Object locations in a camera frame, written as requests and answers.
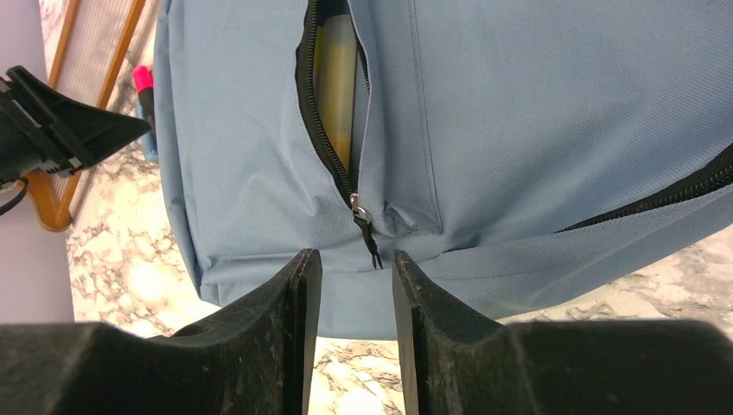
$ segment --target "white wall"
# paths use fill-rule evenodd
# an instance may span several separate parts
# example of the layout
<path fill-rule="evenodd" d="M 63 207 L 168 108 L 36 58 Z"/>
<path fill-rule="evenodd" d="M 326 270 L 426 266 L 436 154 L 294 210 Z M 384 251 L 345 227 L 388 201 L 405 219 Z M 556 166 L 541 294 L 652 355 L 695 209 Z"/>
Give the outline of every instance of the white wall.
<path fill-rule="evenodd" d="M 46 80 L 38 0 L 0 0 L 0 10 L 0 73 L 23 65 Z M 26 198 L 0 216 L 0 323 L 72 321 L 65 235 L 44 231 Z"/>

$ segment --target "black cable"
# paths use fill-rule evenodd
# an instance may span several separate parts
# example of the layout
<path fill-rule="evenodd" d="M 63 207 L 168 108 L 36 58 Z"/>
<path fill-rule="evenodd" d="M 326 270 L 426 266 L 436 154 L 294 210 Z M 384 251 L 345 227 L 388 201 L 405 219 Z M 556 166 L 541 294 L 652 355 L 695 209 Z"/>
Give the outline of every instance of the black cable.
<path fill-rule="evenodd" d="M 12 208 L 17 206 L 17 204 L 22 201 L 22 198 L 25 197 L 25 195 L 28 193 L 28 179 L 26 179 L 25 177 L 20 177 L 16 181 L 22 182 L 23 187 L 20 193 L 16 195 L 16 197 L 10 199 L 9 202 L 5 203 L 4 205 L 0 207 L 0 216 L 7 214 Z"/>

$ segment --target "zipper pull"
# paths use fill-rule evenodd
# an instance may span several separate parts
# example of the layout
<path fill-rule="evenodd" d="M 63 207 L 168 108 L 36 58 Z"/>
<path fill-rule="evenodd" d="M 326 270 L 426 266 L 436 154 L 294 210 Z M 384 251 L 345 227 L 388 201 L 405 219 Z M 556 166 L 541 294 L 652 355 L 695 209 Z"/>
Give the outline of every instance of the zipper pull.
<path fill-rule="evenodd" d="M 354 214 L 354 223 L 361 229 L 361 236 L 364 238 L 364 243 L 366 243 L 366 249 L 372 254 L 372 266 L 376 270 L 377 263 L 379 263 L 379 268 L 384 270 L 385 267 L 382 266 L 382 258 L 379 255 L 377 243 L 372 236 L 372 216 L 359 204 L 358 193 L 352 193 L 348 199 L 351 202 L 351 213 Z"/>

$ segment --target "stitching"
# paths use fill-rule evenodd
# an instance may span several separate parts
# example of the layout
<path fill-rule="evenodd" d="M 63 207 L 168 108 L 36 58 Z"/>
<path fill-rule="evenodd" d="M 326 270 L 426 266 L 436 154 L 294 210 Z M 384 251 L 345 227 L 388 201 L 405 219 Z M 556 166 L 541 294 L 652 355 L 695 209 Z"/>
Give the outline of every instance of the stitching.
<path fill-rule="evenodd" d="M 443 232 L 443 222 L 440 218 L 440 209 L 437 204 L 437 189 L 435 183 L 435 170 L 432 164 L 432 154 L 430 151 L 430 132 L 428 130 L 427 113 L 425 110 L 425 86 L 423 83 L 423 62 L 421 60 L 422 54 L 420 53 L 420 40 L 417 34 L 417 5 L 415 0 L 409 0 L 410 20 L 411 20 L 411 34 L 412 34 L 412 46 L 414 48 L 413 60 L 415 65 L 415 79 L 417 80 L 417 101 L 418 101 L 418 114 L 420 116 L 420 127 L 423 133 L 423 158 L 425 161 L 425 174 L 428 176 L 428 190 L 432 198 L 432 210 L 437 221 L 437 227 L 440 233 Z"/>

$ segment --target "bag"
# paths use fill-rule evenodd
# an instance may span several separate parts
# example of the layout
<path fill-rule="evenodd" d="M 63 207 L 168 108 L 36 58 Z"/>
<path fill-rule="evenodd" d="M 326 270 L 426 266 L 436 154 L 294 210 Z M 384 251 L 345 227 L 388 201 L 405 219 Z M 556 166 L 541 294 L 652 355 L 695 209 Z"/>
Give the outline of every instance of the bag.
<path fill-rule="evenodd" d="M 496 319 L 733 222 L 733 3 L 352 0 L 352 177 L 313 115 L 317 5 L 162 7 L 163 192 L 202 299 L 316 248 L 319 335 L 391 339 L 395 249 Z"/>

